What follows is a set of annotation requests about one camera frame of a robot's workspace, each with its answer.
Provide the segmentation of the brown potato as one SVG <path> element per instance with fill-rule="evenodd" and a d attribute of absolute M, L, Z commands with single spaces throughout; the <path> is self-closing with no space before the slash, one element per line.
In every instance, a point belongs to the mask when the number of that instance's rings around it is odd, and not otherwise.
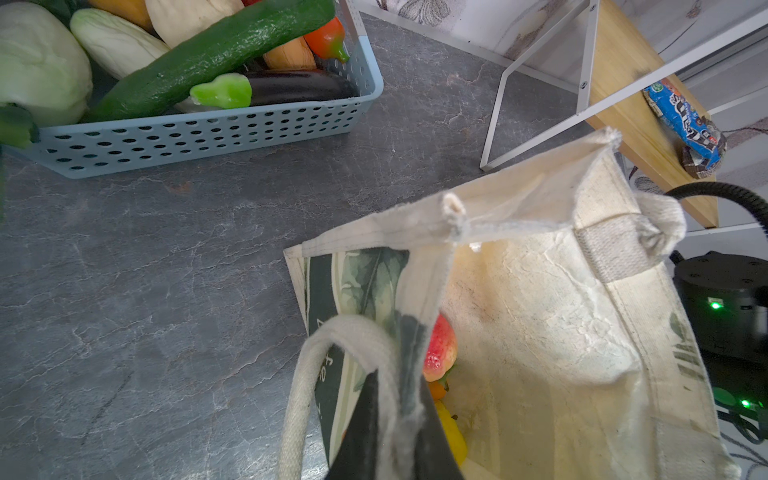
<path fill-rule="evenodd" d="M 270 70 L 303 71 L 315 70 L 314 55 L 303 37 L 293 39 L 263 55 Z"/>

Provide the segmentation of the white chinese cabbage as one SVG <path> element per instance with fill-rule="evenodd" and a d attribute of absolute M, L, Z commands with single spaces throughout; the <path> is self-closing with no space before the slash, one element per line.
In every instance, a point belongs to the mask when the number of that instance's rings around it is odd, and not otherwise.
<path fill-rule="evenodd" d="M 70 30 L 32 2 L 1 7 L 1 104 L 40 127 L 76 124 L 93 91 L 90 60 Z"/>

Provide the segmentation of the yellow banana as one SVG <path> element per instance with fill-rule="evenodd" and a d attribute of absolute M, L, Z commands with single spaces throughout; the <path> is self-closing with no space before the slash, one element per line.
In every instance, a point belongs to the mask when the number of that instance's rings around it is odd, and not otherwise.
<path fill-rule="evenodd" d="M 461 467 L 467 458 L 468 448 L 457 421 L 442 401 L 435 401 L 434 406 L 447 439 L 450 451 L 457 465 Z"/>

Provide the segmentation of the white garlic bulb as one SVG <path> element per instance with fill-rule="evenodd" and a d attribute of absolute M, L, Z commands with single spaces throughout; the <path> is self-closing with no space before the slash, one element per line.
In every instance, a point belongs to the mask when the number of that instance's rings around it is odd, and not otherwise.
<path fill-rule="evenodd" d="M 146 0 L 152 25 L 171 48 L 245 8 L 241 0 Z"/>

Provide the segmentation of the red peach fruit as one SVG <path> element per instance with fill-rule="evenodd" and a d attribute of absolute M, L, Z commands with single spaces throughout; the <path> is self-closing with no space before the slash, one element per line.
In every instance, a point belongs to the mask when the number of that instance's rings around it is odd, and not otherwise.
<path fill-rule="evenodd" d="M 440 313 L 432 329 L 430 342 L 423 365 L 423 375 L 427 382 L 437 382 L 454 366 L 458 356 L 456 333 Z"/>

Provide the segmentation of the red chili pepper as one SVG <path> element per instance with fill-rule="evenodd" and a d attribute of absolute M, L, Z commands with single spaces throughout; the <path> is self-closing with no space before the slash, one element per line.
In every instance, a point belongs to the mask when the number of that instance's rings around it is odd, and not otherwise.
<path fill-rule="evenodd" d="M 298 37 L 304 38 L 315 62 L 317 58 L 342 63 L 349 60 L 344 47 L 345 30 L 337 16 L 331 17 L 335 11 L 331 1 L 266 1 L 266 6 L 276 10 L 277 19 L 270 27 L 275 29 L 278 40 L 304 32 Z"/>

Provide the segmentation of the blue plastic vegetable basket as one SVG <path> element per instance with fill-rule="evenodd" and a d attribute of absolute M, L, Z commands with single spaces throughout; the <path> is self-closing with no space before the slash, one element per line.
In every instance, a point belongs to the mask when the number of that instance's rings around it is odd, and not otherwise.
<path fill-rule="evenodd" d="M 338 1 L 335 7 L 351 58 L 322 66 L 354 85 L 352 98 L 43 128 L 39 142 L 2 151 L 66 178 L 86 179 L 347 134 L 384 82 L 356 3 Z"/>

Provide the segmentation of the cream canvas grocery bag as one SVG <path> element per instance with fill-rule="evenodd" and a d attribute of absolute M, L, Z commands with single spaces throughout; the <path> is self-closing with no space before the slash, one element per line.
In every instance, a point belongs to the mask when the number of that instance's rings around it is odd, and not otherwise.
<path fill-rule="evenodd" d="M 277 475 L 317 412 L 335 460 L 378 372 L 375 479 L 415 479 L 421 382 L 457 421 L 464 479 L 737 479 L 665 259 L 679 203 L 630 189 L 612 128 L 285 251 L 305 323 Z M 442 313 L 458 356 L 423 365 Z"/>

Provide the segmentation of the dark purple eggplant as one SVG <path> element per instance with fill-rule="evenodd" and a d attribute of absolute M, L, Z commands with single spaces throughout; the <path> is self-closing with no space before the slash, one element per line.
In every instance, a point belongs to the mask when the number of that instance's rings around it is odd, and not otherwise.
<path fill-rule="evenodd" d="M 192 87 L 189 99 L 202 107 L 239 109 L 330 101 L 357 95 L 357 87 L 335 73 L 324 70 L 269 70 L 219 75 L 210 82 Z"/>

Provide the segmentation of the white wooden two-tier shelf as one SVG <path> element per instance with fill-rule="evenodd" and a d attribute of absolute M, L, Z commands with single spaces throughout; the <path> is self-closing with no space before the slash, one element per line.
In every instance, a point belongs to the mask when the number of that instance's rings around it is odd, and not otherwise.
<path fill-rule="evenodd" d="M 398 25 L 453 48 L 467 52 L 503 66 L 495 103 L 486 134 L 480 168 L 491 172 L 514 160 L 533 148 L 586 122 L 599 130 L 611 127 L 620 131 L 623 140 L 619 152 L 646 174 L 657 186 L 669 193 L 678 192 L 684 210 L 702 227 L 716 229 L 719 226 L 719 210 L 714 199 L 694 199 L 692 196 L 713 196 L 718 181 L 714 177 L 692 177 L 680 164 L 678 155 L 681 142 L 666 134 L 665 124 L 651 111 L 642 95 L 643 89 L 653 83 L 669 82 L 686 98 L 692 95 L 673 73 L 696 55 L 705 54 L 710 48 L 725 46 L 732 35 L 752 33 L 767 24 L 766 11 L 737 24 L 716 38 L 694 48 L 683 56 L 664 64 L 653 53 L 639 31 L 619 11 L 612 1 L 579 1 L 570 10 L 558 15 L 556 22 L 543 36 L 515 60 L 510 60 L 481 47 L 473 46 L 440 32 L 433 27 L 416 24 L 391 12 L 374 6 L 361 6 L 361 11 L 380 20 Z M 553 79 L 531 69 L 525 62 L 551 41 L 569 23 L 581 14 L 588 17 L 582 62 L 581 80 L 578 86 Z M 578 95 L 574 114 L 551 128 L 537 134 L 506 153 L 493 157 L 491 150 L 509 77 L 521 72 Z"/>

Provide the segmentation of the green leafy vegetable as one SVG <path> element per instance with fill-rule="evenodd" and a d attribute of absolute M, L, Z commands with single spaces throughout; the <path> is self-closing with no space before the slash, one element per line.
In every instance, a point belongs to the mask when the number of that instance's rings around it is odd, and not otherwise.
<path fill-rule="evenodd" d="M 9 104 L 0 108 L 0 142 L 15 148 L 26 148 L 40 141 L 38 126 L 25 109 Z"/>

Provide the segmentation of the green cucumber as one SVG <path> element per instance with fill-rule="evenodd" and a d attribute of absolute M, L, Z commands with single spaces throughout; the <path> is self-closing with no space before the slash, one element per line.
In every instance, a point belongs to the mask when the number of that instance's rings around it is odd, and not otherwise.
<path fill-rule="evenodd" d="M 332 0 L 259 1 L 247 6 L 119 80 L 81 121 L 162 115 L 192 87 L 320 28 L 335 13 Z"/>

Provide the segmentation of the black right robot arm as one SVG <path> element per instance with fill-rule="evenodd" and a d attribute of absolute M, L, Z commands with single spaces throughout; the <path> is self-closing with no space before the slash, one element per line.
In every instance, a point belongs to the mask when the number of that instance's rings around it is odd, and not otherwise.
<path fill-rule="evenodd" d="M 767 440 L 767 261 L 675 250 L 673 282 L 693 328 L 717 416 L 759 445 Z"/>

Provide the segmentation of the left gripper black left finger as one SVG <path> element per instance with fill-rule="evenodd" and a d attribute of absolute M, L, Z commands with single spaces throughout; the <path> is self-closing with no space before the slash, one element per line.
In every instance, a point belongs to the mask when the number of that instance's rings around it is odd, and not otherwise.
<path fill-rule="evenodd" d="M 378 372 L 369 374 L 360 392 L 346 435 L 326 480 L 374 480 L 378 447 Z"/>

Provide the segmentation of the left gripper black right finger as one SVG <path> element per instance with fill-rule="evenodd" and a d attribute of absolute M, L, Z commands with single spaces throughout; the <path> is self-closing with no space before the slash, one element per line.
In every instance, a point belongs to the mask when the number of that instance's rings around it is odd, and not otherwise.
<path fill-rule="evenodd" d="M 415 479 L 463 480 L 425 381 L 421 382 L 420 400 L 424 422 L 416 440 Z"/>

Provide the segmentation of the blue chocolate bar packet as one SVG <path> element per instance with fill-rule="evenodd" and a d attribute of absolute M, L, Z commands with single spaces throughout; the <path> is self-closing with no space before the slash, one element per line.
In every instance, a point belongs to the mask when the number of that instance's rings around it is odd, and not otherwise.
<path fill-rule="evenodd" d="M 713 176 L 727 150 L 721 130 L 667 79 L 644 88 L 642 94 L 655 115 L 683 142 L 683 169 L 696 179 Z"/>

